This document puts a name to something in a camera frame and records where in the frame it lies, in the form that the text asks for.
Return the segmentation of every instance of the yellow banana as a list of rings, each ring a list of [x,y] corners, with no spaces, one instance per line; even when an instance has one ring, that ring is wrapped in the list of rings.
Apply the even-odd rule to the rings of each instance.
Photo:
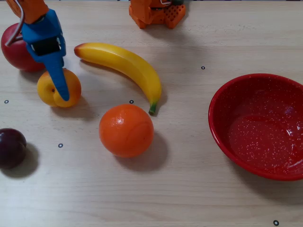
[[[130,77],[150,101],[149,114],[155,114],[161,96],[161,83],[158,74],[147,61],[133,52],[110,44],[80,44],[74,51],[85,61],[115,69]]]

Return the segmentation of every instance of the speckled red bowl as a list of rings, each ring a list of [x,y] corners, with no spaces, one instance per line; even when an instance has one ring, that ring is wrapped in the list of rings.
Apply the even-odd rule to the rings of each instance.
[[[221,150],[262,177],[303,179],[303,86],[272,74],[250,74],[224,84],[208,112]]]

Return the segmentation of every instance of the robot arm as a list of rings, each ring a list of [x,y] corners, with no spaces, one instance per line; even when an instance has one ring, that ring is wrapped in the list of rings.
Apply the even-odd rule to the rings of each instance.
[[[63,100],[70,99],[63,73],[63,56],[66,55],[65,40],[56,12],[43,0],[7,0],[20,23],[6,43],[23,39],[27,50],[36,62],[42,62]]]

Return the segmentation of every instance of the banana stem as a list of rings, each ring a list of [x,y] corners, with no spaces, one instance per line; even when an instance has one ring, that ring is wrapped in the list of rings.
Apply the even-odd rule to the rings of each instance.
[[[156,113],[156,108],[157,108],[157,103],[151,103],[151,107],[150,107],[150,110],[149,110],[149,114],[150,115],[155,115]]]

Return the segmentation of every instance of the bowl rim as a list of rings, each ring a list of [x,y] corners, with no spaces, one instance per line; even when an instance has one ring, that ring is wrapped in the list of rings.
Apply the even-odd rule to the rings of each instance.
[[[209,124],[209,128],[210,131],[212,133],[212,136],[214,138],[214,140],[216,141],[217,145],[219,146],[219,148],[221,149],[221,151],[234,163],[236,163],[237,165],[239,165],[240,167],[242,167],[243,169],[268,178],[268,179],[272,179],[272,180],[278,180],[278,181],[297,181],[297,180],[302,180],[303,179],[303,174],[296,174],[296,175],[290,175],[290,176],[285,176],[285,175],[276,175],[276,174],[270,174],[270,173],[265,173],[261,170],[255,169],[253,168],[253,166],[247,164],[246,162],[242,161],[241,159],[239,159],[238,157],[236,157],[234,154],[232,154],[229,149],[227,149],[227,147],[224,146],[223,141],[220,139],[215,126],[214,126],[214,106],[215,103],[218,99],[218,97],[222,94],[222,92],[227,89],[230,85],[232,85],[235,82],[239,82],[242,80],[246,80],[249,78],[270,78],[270,79],[278,79],[284,83],[290,84],[290,85],[294,85],[297,88],[300,88],[303,91],[303,85],[286,77],[282,77],[282,76],[278,76],[275,74],[268,74],[268,73],[253,73],[253,74],[247,74],[247,75],[243,75],[243,76],[239,76],[236,77],[230,81],[228,81],[227,83],[225,83],[224,85],[222,85],[215,93],[215,95],[213,96],[210,105],[209,105],[209,109],[208,109],[208,124]]]

